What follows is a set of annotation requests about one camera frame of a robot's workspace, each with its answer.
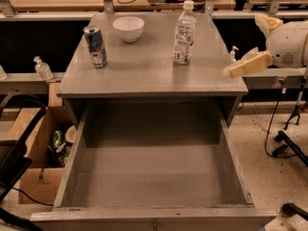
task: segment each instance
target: bottle label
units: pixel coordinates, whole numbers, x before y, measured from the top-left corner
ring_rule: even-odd
[[[192,57],[194,24],[176,23],[174,61],[187,64]]]

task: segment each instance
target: brown cardboard box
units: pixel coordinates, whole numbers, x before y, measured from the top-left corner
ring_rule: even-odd
[[[50,84],[49,100],[58,100],[58,97],[50,97],[50,95],[56,95],[55,86],[58,83]],[[32,159],[30,167],[48,167],[50,164],[50,156],[48,154],[48,144],[51,140],[52,134],[56,130],[61,130],[63,133],[72,125],[69,118],[68,111],[65,107],[57,107],[56,105],[62,105],[62,101],[51,101],[53,107],[48,107],[46,115],[39,121],[34,131],[26,140],[27,153],[26,157]],[[23,108],[20,110],[11,130],[6,136],[7,140],[18,140],[32,120],[39,108]]]
[[[55,168],[29,168],[20,178],[20,189],[30,195],[34,200],[53,204],[62,176],[63,167]],[[22,192],[18,194],[19,204],[33,204]]]

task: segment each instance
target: aluminum can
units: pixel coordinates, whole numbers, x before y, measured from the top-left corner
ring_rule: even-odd
[[[96,26],[90,25],[84,28],[84,33],[93,66],[102,67],[106,65],[106,48],[100,29]]]

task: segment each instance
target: soap dispenser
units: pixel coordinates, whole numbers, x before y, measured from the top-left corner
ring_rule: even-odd
[[[39,76],[40,79],[43,80],[49,80],[51,79],[53,76],[50,67],[47,63],[43,62],[39,56],[36,56],[34,59],[36,64],[36,72]]]

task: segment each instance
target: ceramic bowl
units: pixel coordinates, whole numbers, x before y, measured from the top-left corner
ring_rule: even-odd
[[[115,33],[125,42],[134,42],[142,34],[144,20],[136,16],[124,16],[113,23]]]

